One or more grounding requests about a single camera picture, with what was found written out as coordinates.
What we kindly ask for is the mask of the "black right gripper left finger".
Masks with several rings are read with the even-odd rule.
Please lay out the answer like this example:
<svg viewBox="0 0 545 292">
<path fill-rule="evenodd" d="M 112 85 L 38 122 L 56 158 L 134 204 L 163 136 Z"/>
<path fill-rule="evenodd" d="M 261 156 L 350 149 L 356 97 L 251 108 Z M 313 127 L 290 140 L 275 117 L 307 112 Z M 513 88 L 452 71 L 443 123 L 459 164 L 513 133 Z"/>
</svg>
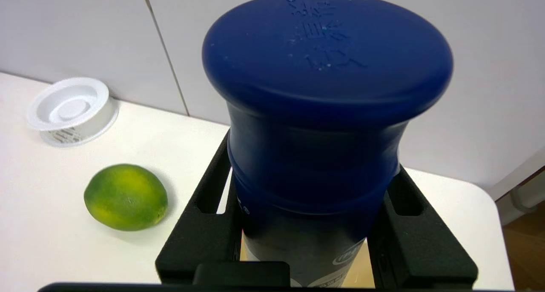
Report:
<svg viewBox="0 0 545 292">
<path fill-rule="evenodd" d="M 241 211 L 225 135 L 155 261 L 163 284 L 190 284 L 203 263 L 240 259 Z"/>
</svg>

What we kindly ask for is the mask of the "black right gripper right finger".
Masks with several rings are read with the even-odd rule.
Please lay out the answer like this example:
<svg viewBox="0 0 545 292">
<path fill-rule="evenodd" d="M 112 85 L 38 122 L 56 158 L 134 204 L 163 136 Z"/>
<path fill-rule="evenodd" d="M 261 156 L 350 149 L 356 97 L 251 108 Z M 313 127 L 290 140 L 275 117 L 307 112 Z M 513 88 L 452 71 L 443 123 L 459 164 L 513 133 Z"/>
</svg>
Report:
<svg viewBox="0 0 545 292">
<path fill-rule="evenodd" d="M 478 267 L 405 168 L 367 238 L 376 289 L 471 289 Z"/>
</svg>

